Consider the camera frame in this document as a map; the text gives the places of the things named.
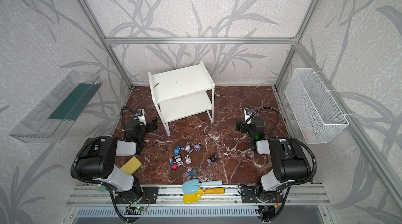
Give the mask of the black-headed purple figurine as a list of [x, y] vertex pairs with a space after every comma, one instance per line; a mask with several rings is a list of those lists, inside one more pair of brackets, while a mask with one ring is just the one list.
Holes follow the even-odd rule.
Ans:
[[207, 162], [208, 164], [212, 164], [219, 161], [219, 159], [217, 158], [216, 154], [213, 153], [209, 158], [207, 158]]

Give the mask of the black eared purple figurine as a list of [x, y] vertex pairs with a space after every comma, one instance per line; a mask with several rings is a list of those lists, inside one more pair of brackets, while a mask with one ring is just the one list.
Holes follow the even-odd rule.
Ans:
[[193, 149], [194, 149], [195, 151], [200, 151], [201, 148], [202, 148], [202, 145], [201, 145], [200, 143], [193, 144]]

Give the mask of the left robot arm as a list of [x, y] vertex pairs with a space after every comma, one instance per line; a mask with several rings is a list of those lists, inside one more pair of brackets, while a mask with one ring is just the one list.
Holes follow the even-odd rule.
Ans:
[[158, 121], [154, 118], [147, 123], [143, 109], [134, 111], [128, 106], [120, 110], [120, 120], [123, 137], [87, 139], [74, 158], [70, 173], [80, 182], [105, 186], [113, 202], [133, 203], [144, 195], [139, 179], [118, 168], [115, 160], [141, 154], [145, 136], [158, 129]]

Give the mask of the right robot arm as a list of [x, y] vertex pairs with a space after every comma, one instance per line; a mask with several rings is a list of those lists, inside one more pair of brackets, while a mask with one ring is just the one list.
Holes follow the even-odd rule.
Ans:
[[269, 157], [270, 172], [258, 178], [255, 186], [240, 185], [239, 194], [243, 203], [275, 203], [286, 201], [291, 186], [310, 182], [317, 171], [317, 160], [311, 149], [292, 137], [272, 137], [264, 134], [265, 123], [257, 113], [269, 110], [276, 115], [276, 128], [280, 121], [278, 111], [273, 107], [262, 107], [255, 112], [244, 110], [245, 120], [236, 122], [236, 131], [248, 134], [250, 149]]

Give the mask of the white two-tier metal shelf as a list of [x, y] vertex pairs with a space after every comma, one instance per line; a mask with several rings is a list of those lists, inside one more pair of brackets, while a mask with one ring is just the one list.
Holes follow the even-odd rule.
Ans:
[[168, 136], [169, 123], [206, 112], [214, 122], [215, 83], [199, 64], [158, 74], [148, 73], [152, 101]]

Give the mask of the yellow sponge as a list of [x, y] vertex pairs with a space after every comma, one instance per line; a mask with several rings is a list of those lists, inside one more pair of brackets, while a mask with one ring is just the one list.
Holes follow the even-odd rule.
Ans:
[[128, 175], [133, 175], [141, 167], [142, 163], [136, 157], [132, 157], [120, 168], [120, 170]]

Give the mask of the brown plastic toy rake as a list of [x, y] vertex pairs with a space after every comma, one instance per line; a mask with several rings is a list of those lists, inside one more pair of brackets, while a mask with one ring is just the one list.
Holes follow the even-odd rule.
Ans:
[[266, 170], [270, 169], [271, 167], [272, 167], [272, 162], [269, 161], [269, 162], [268, 162], [267, 164], [265, 164], [264, 166], [257, 168], [256, 172], [257, 172], [258, 174], [261, 174], [263, 171], [266, 171]]

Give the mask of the blue-capped small figurine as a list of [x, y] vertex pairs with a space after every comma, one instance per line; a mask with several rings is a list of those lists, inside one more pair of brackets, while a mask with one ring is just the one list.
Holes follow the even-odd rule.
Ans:
[[181, 151], [181, 147], [180, 147], [180, 146], [177, 146], [177, 147], [175, 148], [175, 150], [174, 150], [174, 155], [175, 155], [175, 156], [178, 156], [178, 155], [180, 154], [180, 151]]

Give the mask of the pink item in basket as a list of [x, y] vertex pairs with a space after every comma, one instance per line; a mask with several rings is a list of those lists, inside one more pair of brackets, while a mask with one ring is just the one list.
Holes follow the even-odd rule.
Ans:
[[305, 139], [308, 140], [308, 141], [315, 141], [316, 140], [316, 134], [315, 134], [315, 131], [314, 131], [313, 127], [306, 127], [303, 130], [303, 134], [304, 134]]

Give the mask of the purple pale lying figurine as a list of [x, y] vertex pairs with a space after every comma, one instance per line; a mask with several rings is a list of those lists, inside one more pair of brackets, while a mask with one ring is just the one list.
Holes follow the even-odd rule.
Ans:
[[187, 142], [185, 146], [181, 148], [181, 150], [187, 152], [187, 153], [192, 153], [194, 149], [191, 147], [191, 145]]

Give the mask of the grey blue small figurine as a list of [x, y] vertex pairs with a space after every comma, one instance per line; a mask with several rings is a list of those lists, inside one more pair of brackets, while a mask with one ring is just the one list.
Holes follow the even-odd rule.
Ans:
[[198, 174], [199, 174], [199, 170], [197, 168], [192, 168], [189, 173], [190, 177], [192, 177], [192, 178], [197, 176]]

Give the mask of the green circuit board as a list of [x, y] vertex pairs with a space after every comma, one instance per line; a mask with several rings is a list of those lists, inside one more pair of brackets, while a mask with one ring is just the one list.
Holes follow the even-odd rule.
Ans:
[[131, 215], [131, 216], [135, 216], [135, 215], [141, 215], [142, 212], [147, 211], [148, 206], [129, 206], [126, 208], [126, 215]]

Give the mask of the light blue toy shovel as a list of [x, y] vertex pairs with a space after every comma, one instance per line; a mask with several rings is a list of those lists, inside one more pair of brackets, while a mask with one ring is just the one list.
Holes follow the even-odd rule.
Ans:
[[182, 184], [182, 192], [186, 195], [195, 194], [200, 187], [218, 187], [222, 186], [223, 181], [200, 182], [198, 179], [192, 179]]

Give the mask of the yellow toy shovel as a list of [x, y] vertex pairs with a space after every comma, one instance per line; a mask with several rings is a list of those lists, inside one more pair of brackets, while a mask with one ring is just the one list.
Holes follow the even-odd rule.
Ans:
[[199, 191], [195, 194], [189, 194], [183, 195], [183, 202], [184, 204], [190, 204], [190, 203], [195, 203], [198, 202], [201, 199], [201, 196], [203, 195], [217, 195], [217, 194], [224, 194], [225, 189], [223, 187], [218, 187], [218, 188], [211, 188], [211, 189], [206, 189], [202, 190], [201, 188]]

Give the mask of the clear plastic wall tray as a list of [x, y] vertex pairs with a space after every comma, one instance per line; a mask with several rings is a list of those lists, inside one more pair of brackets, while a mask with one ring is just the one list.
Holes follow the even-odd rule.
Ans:
[[24, 143], [59, 143], [102, 84], [99, 74], [71, 71], [9, 135]]

